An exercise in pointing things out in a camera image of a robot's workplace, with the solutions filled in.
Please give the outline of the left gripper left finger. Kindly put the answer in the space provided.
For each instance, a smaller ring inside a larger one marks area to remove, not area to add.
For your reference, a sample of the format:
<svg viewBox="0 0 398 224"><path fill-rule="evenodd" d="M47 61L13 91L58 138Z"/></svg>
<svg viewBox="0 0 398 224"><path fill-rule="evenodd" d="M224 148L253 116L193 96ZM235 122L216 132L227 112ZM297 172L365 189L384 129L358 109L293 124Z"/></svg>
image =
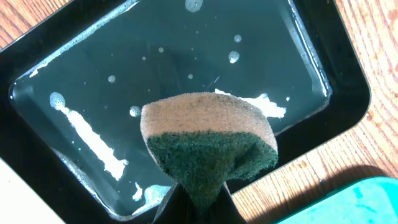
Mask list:
<svg viewBox="0 0 398 224"><path fill-rule="evenodd" d="M173 185L158 206L152 224L198 223L196 208L180 183Z"/></svg>

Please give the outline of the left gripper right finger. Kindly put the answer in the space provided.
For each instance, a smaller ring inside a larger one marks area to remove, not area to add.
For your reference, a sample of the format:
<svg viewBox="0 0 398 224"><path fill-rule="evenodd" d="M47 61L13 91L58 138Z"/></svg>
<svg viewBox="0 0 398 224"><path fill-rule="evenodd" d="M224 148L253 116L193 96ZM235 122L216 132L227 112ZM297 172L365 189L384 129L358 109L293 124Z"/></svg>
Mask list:
<svg viewBox="0 0 398 224"><path fill-rule="evenodd" d="M226 182L218 194L216 201L211 205L212 224L246 224L236 208Z"/></svg>

